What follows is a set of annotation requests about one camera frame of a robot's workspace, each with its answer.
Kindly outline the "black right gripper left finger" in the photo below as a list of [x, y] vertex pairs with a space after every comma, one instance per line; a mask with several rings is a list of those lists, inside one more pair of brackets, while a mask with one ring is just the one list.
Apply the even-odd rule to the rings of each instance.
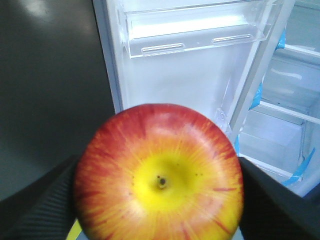
[[72, 155], [35, 182], [0, 202], [2, 240], [65, 240], [76, 220]]

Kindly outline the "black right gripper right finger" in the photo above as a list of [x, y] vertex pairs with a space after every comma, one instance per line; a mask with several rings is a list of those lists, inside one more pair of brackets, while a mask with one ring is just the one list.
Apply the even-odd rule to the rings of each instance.
[[239, 228], [246, 240], [318, 240], [320, 209], [239, 157], [244, 207]]

